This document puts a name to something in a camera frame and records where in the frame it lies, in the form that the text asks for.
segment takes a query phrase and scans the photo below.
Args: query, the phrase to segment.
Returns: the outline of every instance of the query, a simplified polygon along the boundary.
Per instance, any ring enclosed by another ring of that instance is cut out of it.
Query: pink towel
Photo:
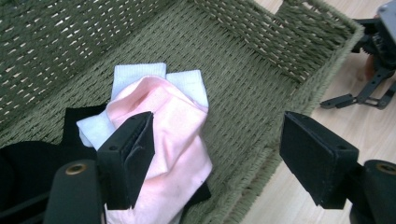
[[[116,128],[145,111],[154,113],[155,155],[135,208],[106,211],[109,223],[169,223],[212,168],[199,135],[207,107],[163,78],[143,77],[121,91],[106,109]]]

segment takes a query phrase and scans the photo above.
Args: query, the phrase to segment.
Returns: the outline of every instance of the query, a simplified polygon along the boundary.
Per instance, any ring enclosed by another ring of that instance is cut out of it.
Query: white cloth
[[[208,107],[205,85],[199,70],[166,74],[165,63],[117,65],[114,72],[111,100],[128,85],[141,77],[155,76],[166,78],[198,105]],[[77,122],[79,137],[86,147],[96,150],[116,131],[106,111],[99,115]]]

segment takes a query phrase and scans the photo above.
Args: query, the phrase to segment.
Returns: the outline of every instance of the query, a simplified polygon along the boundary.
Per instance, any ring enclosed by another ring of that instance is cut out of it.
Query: light wood floor
[[[354,19],[372,18],[385,0],[325,0],[330,5]],[[257,0],[259,4],[275,12],[278,0]],[[351,54],[323,100],[339,95],[356,95],[366,83],[362,80],[367,56]],[[380,86],[377,96],[382,96],[395,77]],[[359,163],[380,159],[396,163],[396,100],[385,110],[365,105],[353,105],[343,109],[317,108],[312,118],[342,136],[361,153]],[[294,175],[281,163],[261,196],[251,207],[243,223],[349,223],[350,203],[344,210],[324,210],[316,207],[309,194]]]

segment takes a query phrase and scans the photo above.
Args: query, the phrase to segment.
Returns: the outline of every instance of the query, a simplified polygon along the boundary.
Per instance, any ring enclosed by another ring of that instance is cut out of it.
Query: green wicker basket
[[[309,115],[362,29],[319,0],[0,0],[0,144],[59,143],[66,107],[108,101],[114,66],[201,69],[212,198],[185,223],[239,222],[279,164],[285,110]]]

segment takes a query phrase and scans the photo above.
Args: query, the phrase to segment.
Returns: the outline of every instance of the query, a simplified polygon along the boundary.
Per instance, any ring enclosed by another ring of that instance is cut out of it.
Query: metal screw
[[[82,173],[83,171],[85,171],[86,169],[87,169],[87,165],[78,163],[78,164],[69,166],[66,169],[66,174],[67,175],[78,175],[78,174]]]
[[[389,175],[396,175],[396,167],[394,165],[380,162],[376,165],[376,168],[381,172],[387,173]]]

